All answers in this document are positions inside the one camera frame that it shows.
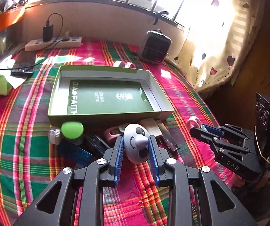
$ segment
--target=heart pattern curtain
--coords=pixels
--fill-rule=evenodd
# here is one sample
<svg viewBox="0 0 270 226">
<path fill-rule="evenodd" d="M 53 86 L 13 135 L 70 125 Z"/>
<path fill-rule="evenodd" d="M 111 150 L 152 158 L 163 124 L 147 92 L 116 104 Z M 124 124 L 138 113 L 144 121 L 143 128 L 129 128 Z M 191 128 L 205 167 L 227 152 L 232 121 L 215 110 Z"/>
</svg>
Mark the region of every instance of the heart pattern curtain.
<svg viewBox="0 0 270 226">
<path fill-rule="evenodd" d="M 182 16 L 188 36 L 175 61 L 202 97 L 229 80 L 234 84 L 256 38 L 264 4 L 265 0 L 185 0 Z"/>
</svg>

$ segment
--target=screw head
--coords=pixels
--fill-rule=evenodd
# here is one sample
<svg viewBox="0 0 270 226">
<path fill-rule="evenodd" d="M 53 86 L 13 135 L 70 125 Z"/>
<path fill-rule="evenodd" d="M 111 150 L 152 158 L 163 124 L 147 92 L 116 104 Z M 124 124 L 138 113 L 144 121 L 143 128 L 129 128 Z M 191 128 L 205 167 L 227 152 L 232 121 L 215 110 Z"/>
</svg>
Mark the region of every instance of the screw head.
<svg viewBox="0 0 270 226">
<path fill-rule="evenodd" d="M 107 161 L 106 161 L 106 159 L 104 159 L 104 158 L 100 158 L 100 159 L 97 160 L 97 163 L 98 163 L 99 165 L 104 165 L 106 162 L 107 162 Z"/>
<path fill-rule="evenodd" d="M 173 164 L 176 163 L 176 160 L 175 160 L 174 158 L 168 158 L 168 159 L 166 160 L 166 162 L 167 162 L 168 164 L 173 165 Z"/>
<path fill-rule="evenodd" d="M 69 173 L 71 173 L 71 171 L 72 171 L 72 169 L 71 169 L 70 167 L 65 167 L 65 168 L 63 168 L 63 170 L 62 170 L 62 172 L 63 172 L 64 174 L 69 174 Z"/>
<path fill-rule="evenodd" d="M 208 167 L 208 166 L 202 166 L 201 170 L 203 172 L 210 172 L 210 167 Z"/>
</svg>

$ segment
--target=white wall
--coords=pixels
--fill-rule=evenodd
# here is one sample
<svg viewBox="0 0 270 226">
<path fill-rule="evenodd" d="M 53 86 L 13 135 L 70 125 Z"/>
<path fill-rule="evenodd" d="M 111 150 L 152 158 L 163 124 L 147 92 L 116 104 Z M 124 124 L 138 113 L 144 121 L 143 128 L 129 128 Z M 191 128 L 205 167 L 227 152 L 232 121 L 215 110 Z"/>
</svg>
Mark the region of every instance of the white wall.
<svg viewBox="0 0 270 226">
<path fill-rule="evenodd" d="M 26 9 L 23 41 L 42 38 L 42 27 L 51 13 L 60 13 L 64 18 L 61 35 L 70 31 L 75 36 L 140 45 L 148 30 L 160 29 L 172 40 L 170 58 L 179 54 L 187 36 L 187 30 L 183 32 L 161 20 L 153 26 L 154 17 L 131 9 L 91 2 L 58 2 Z M 60 16 L 51 16 L 54 36 L 58 35 L 61 22 Z"/>
</svg>

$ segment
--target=orange shelf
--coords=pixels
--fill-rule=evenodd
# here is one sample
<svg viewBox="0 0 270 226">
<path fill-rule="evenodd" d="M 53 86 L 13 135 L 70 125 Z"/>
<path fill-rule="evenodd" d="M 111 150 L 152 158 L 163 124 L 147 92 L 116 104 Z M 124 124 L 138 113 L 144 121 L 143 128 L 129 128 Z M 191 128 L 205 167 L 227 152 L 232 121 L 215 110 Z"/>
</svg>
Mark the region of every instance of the orange shelf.
<svg viewBox="0 0 270 226">
<path fill-rule="evenodd" d="M 21 6 L 0 14 L 0 31 L 22 20 L 24 12 L 25 6 Z"/>
</svg>

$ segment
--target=white toy ball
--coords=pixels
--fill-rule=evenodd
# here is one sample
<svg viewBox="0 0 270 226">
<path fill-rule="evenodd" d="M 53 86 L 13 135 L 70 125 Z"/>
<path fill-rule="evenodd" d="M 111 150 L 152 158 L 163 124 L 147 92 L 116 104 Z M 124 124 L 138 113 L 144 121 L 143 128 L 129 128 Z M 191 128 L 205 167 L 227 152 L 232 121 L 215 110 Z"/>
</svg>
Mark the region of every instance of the white toy ball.
<svg viewBox="0 0 270 226">
<path fill-rule="evenodd" d="M 139 164 L 149 158 L 148 131 L 138 124 L 129 124 L 124 130 L 124 150 L 128 159 Z"/>
</svg>

